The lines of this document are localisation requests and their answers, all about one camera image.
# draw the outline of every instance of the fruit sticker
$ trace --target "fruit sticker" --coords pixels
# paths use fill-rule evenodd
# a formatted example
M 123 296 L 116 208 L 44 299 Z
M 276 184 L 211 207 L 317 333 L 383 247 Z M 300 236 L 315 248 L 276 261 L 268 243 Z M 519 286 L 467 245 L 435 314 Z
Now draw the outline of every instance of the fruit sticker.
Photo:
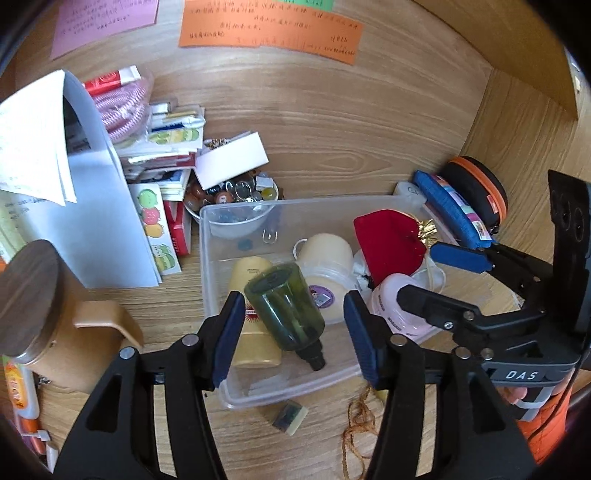
M 156 268 L 162 275 L 181 271 L 168 230 L 164 203 L 157 185 L 132 184 L 129 191 L 138 209 Z

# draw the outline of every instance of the pink sticky note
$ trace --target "pink sticky note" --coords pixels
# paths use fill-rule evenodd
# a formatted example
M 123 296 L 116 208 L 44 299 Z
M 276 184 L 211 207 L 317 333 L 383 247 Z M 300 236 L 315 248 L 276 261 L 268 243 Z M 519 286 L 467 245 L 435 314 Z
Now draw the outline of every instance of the pink sticky note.
M 51 58 L 116 33 L 154 25 L 158 0 L 64 0 Z

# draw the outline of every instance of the white paper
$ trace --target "white paper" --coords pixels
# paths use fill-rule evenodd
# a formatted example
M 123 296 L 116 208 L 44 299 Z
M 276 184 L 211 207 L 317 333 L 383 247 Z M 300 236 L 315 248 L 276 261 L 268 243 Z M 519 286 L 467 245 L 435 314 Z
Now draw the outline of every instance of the white paper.
M 125 183 L 106 152 L 70 156 L 78 195 L 65 206 L 0 192 L 25 241 L 49 240 L 86 288 L 155 287 L 153 257 Z
M 85 287 L 157 286 L 161 278 L 125 183 L 121 162 L 92 98 L 76 77 L 62 73 L 60 90 L 46 95 L 59 98 L 60 112 L 63 97 L 69 101 L 91 147 L 66 157 L 65 163 L 54 158 L 54 171 L 67 170 L 77 203 L 63 202 L 62 206 L 39 197 L 0 191 L 0 205 L 8 209 L 25 241 L 49 240 Z M 61 134 L 54 137 L 59 139 L 59 145 L 44 145 L 47 151 L 59 153 L 63 146 L 65 152 L 63 115 L 61 118 L 57 126 L 46 125 L 54 133 L 61 129 Z M 69 188 L 62 187 L 65 196 Z
M 257 132 L 208 151 L 197 158 L 195 173 L 201 187 L 210 189 L 221 181 L 268 163 Z
M 0 189 L 75 202 L 63 120 L 65 72 L 22 88 L 0 105 Z

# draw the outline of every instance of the blue pencil case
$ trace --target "blue pencil case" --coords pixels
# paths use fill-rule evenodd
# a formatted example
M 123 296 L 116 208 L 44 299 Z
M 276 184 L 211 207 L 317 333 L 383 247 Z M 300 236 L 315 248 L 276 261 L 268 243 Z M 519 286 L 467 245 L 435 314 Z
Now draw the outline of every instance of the blue pencil case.
M 495 243 L 474 209 L 445 179 L 417 170 L 413 182 L 441 215 L 461 245 L 478 249 L 488 248 Z

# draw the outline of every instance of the green glass bottle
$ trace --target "green glass bottle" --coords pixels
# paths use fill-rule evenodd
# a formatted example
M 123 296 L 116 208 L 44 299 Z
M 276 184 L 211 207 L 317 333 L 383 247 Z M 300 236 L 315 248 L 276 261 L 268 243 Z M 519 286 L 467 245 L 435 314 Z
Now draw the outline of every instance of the green glass bottle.
M 312 370 L 326 362 L 319 337 L 324 319 L 295 263 L 276 265 L 251 279 L 246 298 L 282 350 L 294 350 Z

